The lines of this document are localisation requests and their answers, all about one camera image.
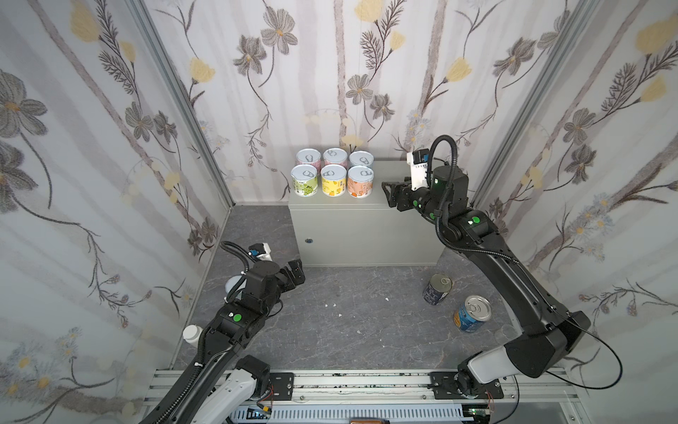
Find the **teal label can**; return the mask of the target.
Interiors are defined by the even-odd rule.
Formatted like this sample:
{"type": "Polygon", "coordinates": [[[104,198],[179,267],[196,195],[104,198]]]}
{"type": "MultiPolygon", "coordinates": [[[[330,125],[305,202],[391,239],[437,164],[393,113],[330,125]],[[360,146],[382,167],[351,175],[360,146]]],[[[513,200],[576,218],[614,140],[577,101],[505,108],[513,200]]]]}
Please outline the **teal label can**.
{"type": "Polygon", "coordinates": [[[351,167],[364,166],[372,168],[374,164],[374,156],[363,150],[357,150],[349,155],[349,163],[351,167]]]}
{"type": "Polygon", "coordinates": [[[246,287],[246,278],[243,275],[231,277],[224,288],[227,295],[237,296],[246,287]]]}

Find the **orange label can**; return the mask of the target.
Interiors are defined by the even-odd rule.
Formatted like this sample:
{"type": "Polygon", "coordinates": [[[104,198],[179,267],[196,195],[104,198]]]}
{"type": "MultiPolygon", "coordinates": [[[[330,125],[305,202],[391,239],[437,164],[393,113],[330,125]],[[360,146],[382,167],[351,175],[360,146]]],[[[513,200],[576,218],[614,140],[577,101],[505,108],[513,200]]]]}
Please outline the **orange label can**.
{"type": "Polygon", "coordinates": [[[363,199],[373,190],[374,171],[367,166],[352,166],[347,172],[347,191],[351,197],[363,199]]]}

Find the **yellow label can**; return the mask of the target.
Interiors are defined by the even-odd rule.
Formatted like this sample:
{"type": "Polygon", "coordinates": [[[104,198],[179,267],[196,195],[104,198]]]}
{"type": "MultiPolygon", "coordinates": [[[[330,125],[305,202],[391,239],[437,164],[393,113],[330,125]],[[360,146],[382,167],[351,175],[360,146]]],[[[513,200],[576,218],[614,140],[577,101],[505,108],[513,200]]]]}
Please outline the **yellow label can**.
{"type": "Polygon", "coordinates": [[[329,197],[342,196],[346,191],[347,170],[340,164],[328,164],[321,169],[321,188],[329,197]]]}

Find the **pink label can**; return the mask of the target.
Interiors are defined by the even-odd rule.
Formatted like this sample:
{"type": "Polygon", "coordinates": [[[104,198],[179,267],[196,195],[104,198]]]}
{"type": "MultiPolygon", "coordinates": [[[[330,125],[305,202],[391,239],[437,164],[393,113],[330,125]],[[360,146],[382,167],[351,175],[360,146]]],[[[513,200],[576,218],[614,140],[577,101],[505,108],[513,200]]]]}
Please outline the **pink label can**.
{"type": "Polygon", "coordinates": [[[348,168],[349,155],[342,148],[328,148],[322,154],[323,164],[328,166],[330,164],[340,165],[344,169],[348,168]]]}
{"type": "Polygon", "coordinates": [[[315,148],[303,148],[296,153],[296,164],[312,165],[316,171],[321,170],[322,154],[315,148]]]}

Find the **green label can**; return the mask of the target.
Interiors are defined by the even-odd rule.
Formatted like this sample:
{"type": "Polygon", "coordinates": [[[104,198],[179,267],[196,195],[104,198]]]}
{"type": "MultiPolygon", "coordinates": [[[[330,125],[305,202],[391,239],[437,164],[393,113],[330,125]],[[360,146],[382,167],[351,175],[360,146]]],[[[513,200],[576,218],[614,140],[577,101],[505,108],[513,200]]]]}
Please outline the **green label can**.
{"type": "Polygon", "coordinates": [[[291,170],[294,193],[299,197],[311,197],[318,191],[318,171],[311,164],[299,164],[291,170]]]}

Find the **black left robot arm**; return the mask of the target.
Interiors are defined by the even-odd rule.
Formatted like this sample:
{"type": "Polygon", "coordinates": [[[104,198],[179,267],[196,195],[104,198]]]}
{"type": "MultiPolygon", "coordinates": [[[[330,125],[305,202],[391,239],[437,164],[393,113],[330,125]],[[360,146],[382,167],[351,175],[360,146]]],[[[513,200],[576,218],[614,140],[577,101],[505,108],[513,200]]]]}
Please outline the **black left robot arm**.
{"type": "Polygon", "coordinates": [[[220,248],[239,259],[244,270],[215,317],[199,330],[192,364],[144,423],[230,423],[246,401],[273,395],[270,365],[252,355],[238,355],[274,316],[281,295],[305,282],[302,261],[284,267],[267,261],[263,244],[245,249],[223,241],[220,248]]]}

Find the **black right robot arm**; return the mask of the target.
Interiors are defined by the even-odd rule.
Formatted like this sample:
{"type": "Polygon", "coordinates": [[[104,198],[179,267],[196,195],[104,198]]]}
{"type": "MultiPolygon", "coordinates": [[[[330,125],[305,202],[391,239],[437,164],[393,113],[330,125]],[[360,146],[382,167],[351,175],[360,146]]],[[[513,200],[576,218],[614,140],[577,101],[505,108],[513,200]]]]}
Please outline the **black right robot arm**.
{"type": "Polygon", "coordinates": [[[457,165],[457,143],[451,136],[437,137],[416,157],[427,160],[425,184],[416,187],[413,177],[382,183],[388,206],[415,210],[433,224],[438,240],[476,265],[521,326],[518,338],[464,360],[457,368],[455,391],[473,398],[503,377],[549,373],[589,334],[589,317],[556,300],[512,253],[488,215],[470,206],[469,178],[457,165]]]}

